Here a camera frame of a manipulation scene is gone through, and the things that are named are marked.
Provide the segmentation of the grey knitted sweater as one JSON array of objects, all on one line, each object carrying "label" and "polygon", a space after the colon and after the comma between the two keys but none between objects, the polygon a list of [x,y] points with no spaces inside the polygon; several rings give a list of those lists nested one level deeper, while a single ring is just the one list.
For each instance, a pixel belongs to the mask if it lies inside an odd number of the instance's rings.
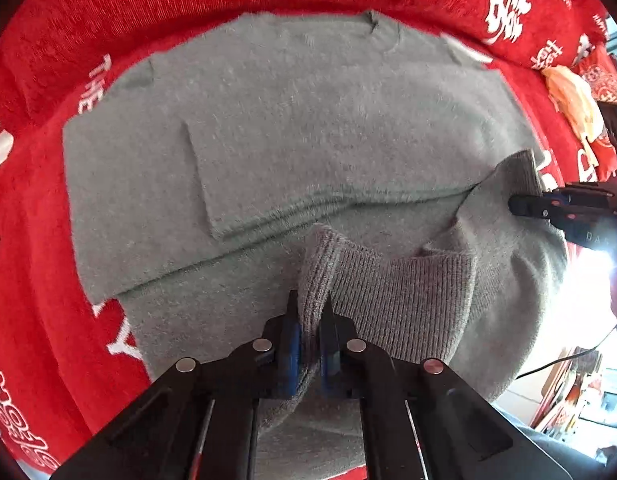
[{"label": "grey knitted sweater", "polygon": [[77,272],[152,375],[258,336],[299,294],[495,400],[566,267],[511,214],[543,151],[506,81],[378,14],[252,14],[151,55],[63,129]]}]

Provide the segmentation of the orange yellow cloth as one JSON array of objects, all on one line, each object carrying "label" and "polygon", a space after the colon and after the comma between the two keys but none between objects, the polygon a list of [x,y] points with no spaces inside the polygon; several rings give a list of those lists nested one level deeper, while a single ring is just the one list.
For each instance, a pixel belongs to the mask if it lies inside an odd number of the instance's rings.
[{"label": "orange yellow cloth", "polygon": [[604,122],[589,84],[563,65],[547,67],[541,73],[549,96],[581,143],[597,140],[603,133]]}]

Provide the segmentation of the red patterned pillow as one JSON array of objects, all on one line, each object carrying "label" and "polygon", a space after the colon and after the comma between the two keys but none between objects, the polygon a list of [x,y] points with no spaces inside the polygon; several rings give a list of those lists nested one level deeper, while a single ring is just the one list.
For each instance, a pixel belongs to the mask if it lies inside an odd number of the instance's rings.
[{"label": "red patterned pillow", "polygon": [[[591,89],[593,99],[601,103],[617,104],[617,67],[607,49],[601,44],[590,51],[589,55],[575,66],[575,73],[583,78]],[[608,130],[603,126],[602,134],[591,144],[598,165],[597,178],[605,182],[617,171],[617,156],[615,147],[608,136]]]}]

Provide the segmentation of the red blanket with white characters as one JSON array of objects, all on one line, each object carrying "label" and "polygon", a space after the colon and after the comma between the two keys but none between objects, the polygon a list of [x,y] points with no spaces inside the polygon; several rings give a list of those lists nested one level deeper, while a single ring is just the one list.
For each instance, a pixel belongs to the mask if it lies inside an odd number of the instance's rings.
[{"label": "red blanket with white characters", "polygon": [[75,270],[61,130],[141,55],[242,11],[375,9],[479,44],[488,0],[0,0],[0,437],[51,474],[149,379]]}]

